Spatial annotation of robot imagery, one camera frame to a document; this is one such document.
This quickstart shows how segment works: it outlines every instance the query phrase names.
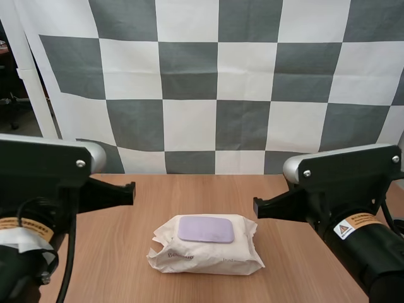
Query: chair wheel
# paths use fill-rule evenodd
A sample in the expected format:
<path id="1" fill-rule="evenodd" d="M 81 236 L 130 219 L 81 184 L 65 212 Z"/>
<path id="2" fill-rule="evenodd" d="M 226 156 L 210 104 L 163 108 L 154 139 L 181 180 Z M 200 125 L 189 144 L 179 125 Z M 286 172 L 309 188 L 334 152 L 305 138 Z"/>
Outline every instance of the chair wheel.
<path id="1" fill-rule="evenodd" d="M 17 123 L 15 123 L 15 122 L 11 122 L 10 123 L 10 126 L 11 126 L 11 129 L 13 130 L 13 131 L 15 131 L 16 129 L 18 129 L 20 126 L 17 124 Z"/>

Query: white square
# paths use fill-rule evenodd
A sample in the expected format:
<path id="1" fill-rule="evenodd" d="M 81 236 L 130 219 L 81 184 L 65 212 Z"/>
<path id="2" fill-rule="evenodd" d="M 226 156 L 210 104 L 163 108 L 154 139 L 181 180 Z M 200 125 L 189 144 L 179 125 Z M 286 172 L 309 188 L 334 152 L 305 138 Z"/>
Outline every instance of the white square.
<path id="1" fill-rule="evenodd" d="M 118 147 L 125 174 L 166 174 L 164 151 L 139 151 Z"/>
<path id="2" fill-rule="evenodd" d="M 162 99 L 158 42 L 100 39 L 105 96 Z"/>
<path id="3" fill-rule="evenodd" d="M 266 150 L 318 152 L 327 104 L 271 102 Z"/>
<path id="4" fill-rule="evenodd" d="M 156 0 L 160 42 L 218 42 L 219 0 Z"/>
<path id="5" fill-rule="evenodd" d="M 164 150 L 209 151 L 216 146 L 216 100 L 163 100 Z"/>
<path id="6" fill-rule="evenodd" d="M 342 43 L 328 103 L 391 105 L 404 67 L 404 42 Z"/>
<path id="7" fill-rule="evenodd" d="M 350 0 L 283 0 L 278 42 L 342 42 Z"/>
<path id="8" fill-rule="evenodd" d="M 404 105 L 391 106 L 377 143 L 397 145 L 404 131 Z"/>
<path id="9" fill-rule="evenodd" d="M 68 93 L 60 93 L 60 97 L 63 102 L 63 116 L 69 117 L 69 124 L 59 127 L 70 138 L 100 141 L 116 146 L 105 100 L 87 99 Z"/>
<path id="10" fill-rule="evenodd" d="M 218 44 L 219 100 L 270 101 L 276 43 Z"/>
<path id="11" fill-rule="evenodd" d="M 39 35 L 98 38 L 88 1 L 19 0 L 16 5 L 29 13 Z"/>
<path id="12" fill-rule="evenodd" d="M 264 174 L 264 150 L 216 151 L 216 174 L 262 175 Z"/>

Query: gray square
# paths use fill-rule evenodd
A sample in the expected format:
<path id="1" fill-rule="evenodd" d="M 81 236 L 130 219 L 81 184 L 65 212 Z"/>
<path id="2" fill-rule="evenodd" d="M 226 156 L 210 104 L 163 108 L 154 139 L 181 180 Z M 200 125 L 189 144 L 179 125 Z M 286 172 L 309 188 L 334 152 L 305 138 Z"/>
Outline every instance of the gray square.
<path id="1" fill-rule="evenodd" d="M 265 150 L 270 102 L 218 100 L 216 150 Z"/>
<path id="2" fill-rule="evenodd" d="M 293 156 L 304 155 L 304 153 L 296 153 L 294 151 L 266 151 L 264 174 L 278 175 L 283 173 L 283 164 L 286 160 Z"/>
<path id="3" fill-rule="evenodd" d="M 277 42 L 282 0 L 220 0 L 219 42 Z"/>
<path id="4" fill-rule="evenodd" d="M 117 146 L 164 151 L 163 100 L 107 100 L 107 109 Z"/>
<path id="5" fill-rule="evenodd" d="M 401 73 L 400 81 L 398 82 L 396 95 L 394 96 L 392 105 L 404 105 L 404 69 Z"/>
<path id="6" fill-rule="evenodd" d="M 166 151 L 168 174 L 215 174 L 214 151 Z"/>
<path id="7" fill-rule="evenodd" d="M 217 47 L 210 42 L 159 42 L 163 99 L 216 99 Z"/>
<path id="8" fill-rule="evenodd" d="M 155 0 L 90 0 L 98 36 L 127 41 L 157 41 Z"/>
<path id="9" fill-rule="evenodd" d="M 272 101 L 327 102 L 341 43 L 279 43 Z"/>
<path id="10" fill-rule="evenodd" d="M 376 143 L 389 106 L 328 104 L 319 151 Z"/>
<path id="11" fill-rule="evenodd" d="M 39 36 L 61 92 L 105 99 L 98 39 Z"/>
<path id="12" fill-rule="evenodd" d="M 403 1 L 351 0 L 343 41 L 403 41 L 403 10 Z"/>
<path id="13" fill-rule="evenodd" d="M 77 141 L 94 142 L 100 145 L 107 154 L 107 165 L 105 166 L 104 173 L 106 174 L 124 174 L 124 166 L 121 161 L 121 156 L 119 156 L 119 151 L 116 146 L 106 144 L 104 142 L 77 139 Z"/>

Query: wooden table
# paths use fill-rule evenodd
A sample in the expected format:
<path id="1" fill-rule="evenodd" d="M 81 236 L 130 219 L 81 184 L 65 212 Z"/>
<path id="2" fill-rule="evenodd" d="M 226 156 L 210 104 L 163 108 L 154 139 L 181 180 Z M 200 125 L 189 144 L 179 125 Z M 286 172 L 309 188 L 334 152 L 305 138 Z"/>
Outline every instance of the wooden table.
<path id="1" fill-rule="evenodd" d="M 257 220 L 253 197 L 287 190 L 282 176 L 100 175 L 114 184 L 136 182 L 134 206 L 78 216 L 76 255 L 67 303 L 365 303 L 367 297 L 307 223 Z M 404 215 L 404 192 L 394 184 L 388 204 Z M 258 222 L 254 243 L 266 268 L 250 276 L 163 274 L 146 255 L 153 231 L 178 214 L 238 213 Z M 41 303 L 54 303 L 61 264 Z"/>

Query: checkerboard backdrop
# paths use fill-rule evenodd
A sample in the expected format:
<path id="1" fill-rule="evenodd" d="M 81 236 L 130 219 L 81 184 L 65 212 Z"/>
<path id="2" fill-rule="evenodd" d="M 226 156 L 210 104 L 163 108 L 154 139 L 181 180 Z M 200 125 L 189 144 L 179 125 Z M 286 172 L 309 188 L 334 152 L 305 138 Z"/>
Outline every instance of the checkerboard backdrop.
<path id="1" fill-rule="evenodd" d="M 404 1 L 15 3 L 63 137 L 107 172 L 278 174 L 404 130 Z"/>

